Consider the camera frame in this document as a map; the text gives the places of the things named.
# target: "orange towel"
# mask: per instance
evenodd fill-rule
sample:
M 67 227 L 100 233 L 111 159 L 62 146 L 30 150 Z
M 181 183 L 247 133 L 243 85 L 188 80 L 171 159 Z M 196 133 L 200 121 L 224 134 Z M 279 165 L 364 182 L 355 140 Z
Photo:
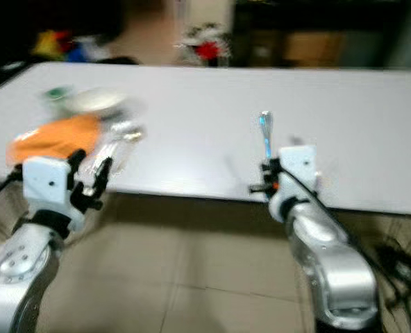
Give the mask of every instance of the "orange towel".
M 92 115 L 54 121 L 20 135 L 7 150 L 7 164 L 19 164 L 32 156 L 67 158 L 77 149 L 90 154 L 98 141 L 101 127 Z

